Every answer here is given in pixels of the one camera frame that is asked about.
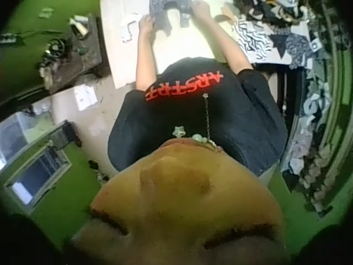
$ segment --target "desk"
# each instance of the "desk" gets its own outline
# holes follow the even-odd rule
[[[207,0],[210,4],[213,17],[222,14],[221,7],[229,0]],[[107,55],[109,59],[111,74],[115,88],[120,88],[135,81],[137,63],[137,36],[138,24],[130,25],[132,40],[123,43],[121,40],[121,26],[127,16],[132,13],[148,14],[148,0],[101,0],[101,17],[103,22],[103,33]],[[209,43],[192,19],[188,28],[181,28],[179,24],[179,11],[168,10],[168,18],[172,25],[172,34],[167,37],[161,30],[156,32],[153,42],[153,53],[156,60],[157,73],[162,73],[170,64],[185,57],[206,57],[225,62],[220,49],[211,49]],[[232,27],[227,22],[220,23],[221,27],[229,34],[232,34]],[[306,24],[293,26],[294,33],[308,36]],[[290,64],[291,56],[285,54],[281,59],[278,51],[274,49],[269,53],[266,63]]]
[[[49,87],[50,94],[54,94],[71,84],[77,77],[102,63],[96,17],[90,15],[88,18],[86,26],[89,30],[89,35],[83,40],[77,39],[70,27],[68,27],[70,31],[65,38],[70,40],[72,50],[69,51],[67,58],[59,59],[58,69],[52,71],[52,85]],[[88,51],[84,55],[79,55],[75,49],[80,47],[88,49]]]

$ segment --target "gray fabric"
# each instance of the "gray fabric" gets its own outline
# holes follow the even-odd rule
[[[274,32],[273,35],[287,36],[286,51],[290,56],[292,56],[292,62],[289,65],[290,69],[305,66],[307,60],[313,57],[314,52],[311,49],[310,43],[305,36],[291,33],[290,28],[273,27],[272,30]]]
[[[304,55],[304,66],[309,58],[313,56],[313,50],[310,47],[310,43],[305,36],[298,34],[289,34],[286,42],[286,50],[290,56],[292,56],[292,62],[289,65],[290,69],[295,69],[303,66],[303,55]]]
[[[162,29],[167,36],[172,32],[167,11],[164,9],[168,3],[174,3],[180,10],[180,26],[187,28],[191,14],[191,0],[150,0],[149,14],[154,19],[155,28]]]

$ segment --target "black and white fabric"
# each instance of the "black and white fabric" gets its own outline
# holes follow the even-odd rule
[[[266,60],[272,49],[272,42],[260,23],[239,20],[232,26],[232,34],[250,63]]]

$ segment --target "window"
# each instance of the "window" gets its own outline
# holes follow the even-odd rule
[[[68,168],[65,154],[55,147],[47,146],[15,174],[7,187],[22,204],[32,208]]]

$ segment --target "green floor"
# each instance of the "green floor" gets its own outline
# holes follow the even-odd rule
[[[45,7],[54,12],[50,19],[39,18]],[[73,15],[99,15],[99,0],[23,0],[10,18],[3,33],[16,33],[24,37],[24,45],[1,48],[0,102],[41,85],[35,64],[40,61],[46,43],[60,35],[39,34],[43,30],[70,30],[69,17]]]
[[[353,174],[332,201],[334,209],[324,218],[305,210],[304,196],[299,192],[289,193],[280,173],[274,175],[269,188],[284,212],[287,249],[295,254],[321,229],[339,223],[352,200]]]

